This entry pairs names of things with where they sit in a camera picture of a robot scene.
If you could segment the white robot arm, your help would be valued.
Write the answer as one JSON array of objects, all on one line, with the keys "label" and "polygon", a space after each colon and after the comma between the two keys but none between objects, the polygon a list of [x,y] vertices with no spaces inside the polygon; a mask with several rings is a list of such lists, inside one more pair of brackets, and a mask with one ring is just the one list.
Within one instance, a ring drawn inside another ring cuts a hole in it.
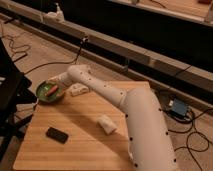
[{"label": "white robot arm", "polygon": [[116,88],[91,75],[88,65],[71,65],[47,82],[62,90],[83,84],[125,114],[135,171],[180,171],[160,102],[150,88]]}]

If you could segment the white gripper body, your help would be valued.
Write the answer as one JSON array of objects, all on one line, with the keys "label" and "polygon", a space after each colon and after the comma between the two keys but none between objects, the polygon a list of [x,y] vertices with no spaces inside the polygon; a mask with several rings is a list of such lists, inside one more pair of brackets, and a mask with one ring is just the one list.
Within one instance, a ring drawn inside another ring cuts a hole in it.
[{"label": "white gripper body", "polygon": [[56,84],[61,90],[66,90],[71,86],[71,81],[67,73],[59,74],[47,80],[48,83]]}]

